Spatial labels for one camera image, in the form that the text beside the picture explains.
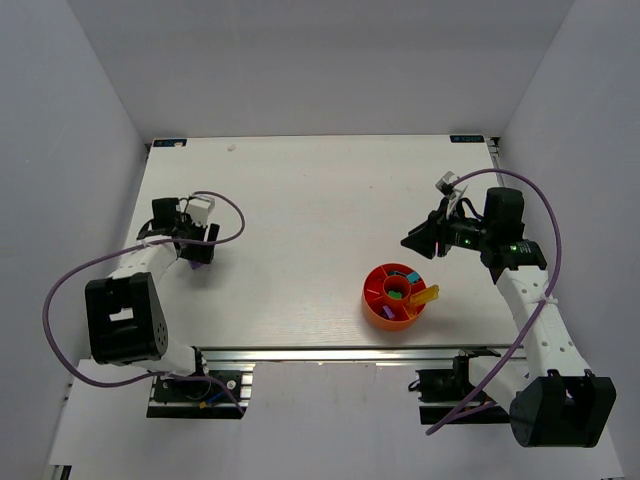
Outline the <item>small cyan lego brick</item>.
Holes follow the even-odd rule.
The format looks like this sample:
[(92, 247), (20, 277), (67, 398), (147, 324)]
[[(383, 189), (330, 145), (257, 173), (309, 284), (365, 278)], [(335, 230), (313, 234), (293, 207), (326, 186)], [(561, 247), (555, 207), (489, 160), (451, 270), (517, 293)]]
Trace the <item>small cyan lego brick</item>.
[(419, 282), (419, 281), (421, 280), (421, 277), (420, 277), (420, 275), (419, 275), (417, 272), (412, 271), (411, 273), (409, 273), (409, 274), (407, 274), (407, 275), (406, 275), (406, 279), (407, 279), (411, 284), (415, 284), (415, 283), (417, 283), (417, 282)]

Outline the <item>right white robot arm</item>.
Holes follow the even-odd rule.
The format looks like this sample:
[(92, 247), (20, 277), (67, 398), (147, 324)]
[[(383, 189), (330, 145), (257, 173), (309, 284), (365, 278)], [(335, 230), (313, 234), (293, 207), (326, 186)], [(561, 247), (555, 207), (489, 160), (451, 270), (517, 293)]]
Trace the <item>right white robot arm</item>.
[(508, 414), (521, 446), (593, 448), (616, 390), (610, 378), (592, 372), (573, 343), (547, 291), (552, 278), (544, 255), (523, 236), (523, 212), (524, 197), (511, 188), (489, 189), (480, 218), (466, 217), (446, 197), (401, 244), (428, 259), (452, 247), (479, 252), (512, 314), (528, 373), (519, 374), (505, 357), (476, 356), (467, 362), (469, 383)]

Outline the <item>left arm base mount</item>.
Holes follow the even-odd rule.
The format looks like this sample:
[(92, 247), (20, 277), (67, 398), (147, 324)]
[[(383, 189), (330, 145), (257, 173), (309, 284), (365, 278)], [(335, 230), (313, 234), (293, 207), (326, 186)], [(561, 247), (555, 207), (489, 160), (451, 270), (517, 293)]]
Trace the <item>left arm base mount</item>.
[(254, 364), (214, 363), (209, 376), (221, 382), (234, 397), (230, 399), (216, 382), (154, 380), (146, 417), (151, 419), (240, 420), (248, 408)]

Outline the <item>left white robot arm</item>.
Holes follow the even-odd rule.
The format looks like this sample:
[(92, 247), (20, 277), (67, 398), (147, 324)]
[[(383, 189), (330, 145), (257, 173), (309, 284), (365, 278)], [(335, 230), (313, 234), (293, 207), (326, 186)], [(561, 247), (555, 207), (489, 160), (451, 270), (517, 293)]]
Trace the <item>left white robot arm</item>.
[(177, 260), (208, 265), (214, 247), (184, 243), (215, 241), (220, 226), (209, 221), (215, 200), (192, 196), (152, 202), (152, 218), (139, 230), (139, 249), (108, 277), (90, 281), (85, 303), (91, 355), (99, 364), (135, 365), (148, 371), (201, 376), (206, 367), (199, 349), (171, 338), (157, 286)]

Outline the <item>yellow long lego plate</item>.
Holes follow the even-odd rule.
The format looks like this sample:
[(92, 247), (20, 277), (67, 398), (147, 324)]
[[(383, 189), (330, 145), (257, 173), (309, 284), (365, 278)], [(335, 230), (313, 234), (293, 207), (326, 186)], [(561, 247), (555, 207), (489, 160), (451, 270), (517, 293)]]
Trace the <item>yellow long lego plate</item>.
[(439, 298), (439, 286), (432, 285), (420, 291), (416, 291), (409, 298), (408, 304), (412, 307), (425, 305)]

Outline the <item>purple lego piece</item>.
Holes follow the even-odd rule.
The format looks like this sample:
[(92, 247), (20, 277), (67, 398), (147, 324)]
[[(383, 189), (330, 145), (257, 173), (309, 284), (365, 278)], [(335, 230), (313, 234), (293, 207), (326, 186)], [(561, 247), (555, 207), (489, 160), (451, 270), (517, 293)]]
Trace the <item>purple lego piece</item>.
[(394, 312), (388, 306), (383, 307), (383, 315), (389, 320), (392, 320), (395, 318)]

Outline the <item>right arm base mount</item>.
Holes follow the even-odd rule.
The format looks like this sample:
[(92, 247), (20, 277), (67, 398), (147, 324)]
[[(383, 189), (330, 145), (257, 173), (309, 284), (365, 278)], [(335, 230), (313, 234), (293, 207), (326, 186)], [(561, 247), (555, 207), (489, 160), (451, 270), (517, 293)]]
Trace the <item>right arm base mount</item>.
[[(468, 367), (469, 360), (475, 357), (499, 358), (500, 354), (486, 347), (462, 349), (453, 357), (451, 365), (447, 368), (430, 367), (416, 371), (417, 378), (407, 386), (407, 390), (418, 394), (422, 425), (437, 423), (449, 409), (474, 389), (469, 382)], [(457, 419), (453, 424), (508, 424), (508, 414), (501, 407), (491, 405), (492, 401), (491, 397), (481, 391), (469, 405), (463, 408), (462, 413), (477, 407), (482, 407), (483, 410)]]

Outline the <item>orange divided round container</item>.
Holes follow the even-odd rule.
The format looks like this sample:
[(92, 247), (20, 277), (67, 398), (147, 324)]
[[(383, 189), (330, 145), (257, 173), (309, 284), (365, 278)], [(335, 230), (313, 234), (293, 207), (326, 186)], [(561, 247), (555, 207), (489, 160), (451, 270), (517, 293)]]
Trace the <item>orange divided round container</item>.
[[(397, 270), (406, 275), (415, 271), (413, 268), (399, 263), (386, 263), (375, 267), (365, 278), (361, 308), (368, 323), (383, 331), (399, 332), (411, 327), (420, 317), (425, 309), (425, 305), (412, 307), (408, 304), (409, 298), (416, 291), (420, 291), (428, 286), (421, 275), (417, 272), (421, 280), (411, 284), (405, 277), (388, 276), (392, 270)], [(387, 295), (390, 289), (400, 290), (403, 293), (402, 299), (393, 299)], [(395, 314), (392, 320), (383, 315), (383, 307), (388, 306)]]

